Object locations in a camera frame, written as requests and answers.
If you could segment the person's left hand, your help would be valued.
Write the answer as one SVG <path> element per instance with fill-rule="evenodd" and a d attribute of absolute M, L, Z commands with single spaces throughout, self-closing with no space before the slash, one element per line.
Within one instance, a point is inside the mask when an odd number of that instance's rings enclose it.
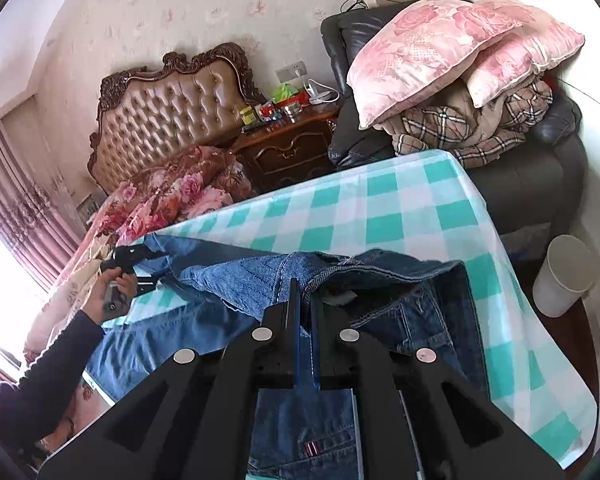
<path fill-rule="evenodd" d="M 121 318 L 129 313 L 137 293 L 137 279 L 121 268 L 109 269 L 99 275 L 82 311 L 97 325 Z"/>

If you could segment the dark blue sleeved forearm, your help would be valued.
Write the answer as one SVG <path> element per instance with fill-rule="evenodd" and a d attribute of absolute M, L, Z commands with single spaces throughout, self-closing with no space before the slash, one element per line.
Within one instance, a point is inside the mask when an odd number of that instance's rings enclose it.
<path fill-rule="evenodd" d="M 0 382 L 0 451 L 27 448 L 55 430 L 103 336 L 78 312 L 19 382 Z"/>

